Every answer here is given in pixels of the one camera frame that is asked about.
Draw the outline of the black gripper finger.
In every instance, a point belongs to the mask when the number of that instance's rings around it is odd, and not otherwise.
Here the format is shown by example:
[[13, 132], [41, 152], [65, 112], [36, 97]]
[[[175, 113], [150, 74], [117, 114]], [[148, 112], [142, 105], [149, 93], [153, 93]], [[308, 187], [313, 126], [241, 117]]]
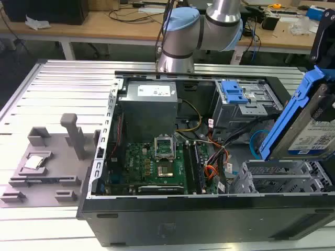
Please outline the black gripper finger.
[[329, 84], [324, 98], [321, 102], [322, 104], [322, 114], [321, 121], [331, 122], [334, 120], [334, 84]]

